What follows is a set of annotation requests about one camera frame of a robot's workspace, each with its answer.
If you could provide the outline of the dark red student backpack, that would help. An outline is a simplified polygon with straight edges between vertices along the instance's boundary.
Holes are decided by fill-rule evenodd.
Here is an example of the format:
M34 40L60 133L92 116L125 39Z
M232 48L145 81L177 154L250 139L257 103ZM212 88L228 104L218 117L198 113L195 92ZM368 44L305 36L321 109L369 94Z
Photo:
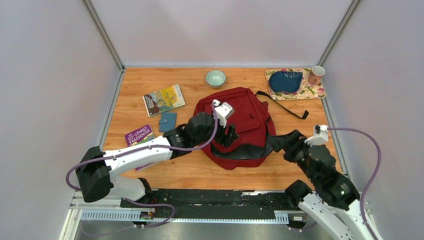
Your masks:
M235 126L238 138L229 147L213 141L202 148L210 160L225 170L259 167L272 152L268 137L276 134L275 125L268 111L268 102L260 101L257 95L266 97L267 93L235 87L206 96L196 104L195 114L212 113L213 100L226 102L234 109L228 122Z

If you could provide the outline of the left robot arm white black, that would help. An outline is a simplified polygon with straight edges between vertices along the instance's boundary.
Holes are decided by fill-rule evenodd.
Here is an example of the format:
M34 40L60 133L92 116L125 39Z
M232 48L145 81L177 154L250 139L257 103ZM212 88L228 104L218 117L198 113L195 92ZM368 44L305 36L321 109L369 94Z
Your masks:
M235 126L227 123L232 114L228 108L213 114L200 112L188 123L142 144L109 151L102 151L99 146L89 148L73 168L83 200L93 203L115 196L134 200L142 208L148 207L153 194L142 180L127 179L122 174L136 167L179 158L209 146L212 141L229 147L238 138Z

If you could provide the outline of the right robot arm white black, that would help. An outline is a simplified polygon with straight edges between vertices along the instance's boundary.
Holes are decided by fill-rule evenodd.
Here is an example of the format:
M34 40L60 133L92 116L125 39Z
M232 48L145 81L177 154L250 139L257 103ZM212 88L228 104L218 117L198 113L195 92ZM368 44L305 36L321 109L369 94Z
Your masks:
M371 135L360 131L374 143L377 163L364 190L359 192L348 177L336 170L336 159L325 146L332 130L327 125L315 125L311 137L298 130L268 136L267 144L272 150L283 150L283 158L297 164L314 186L311 189L305 182L295 181L285 190L285 203L290 209L303 210L334 240L381 240L365 211L365 195L381 165L381 148Z

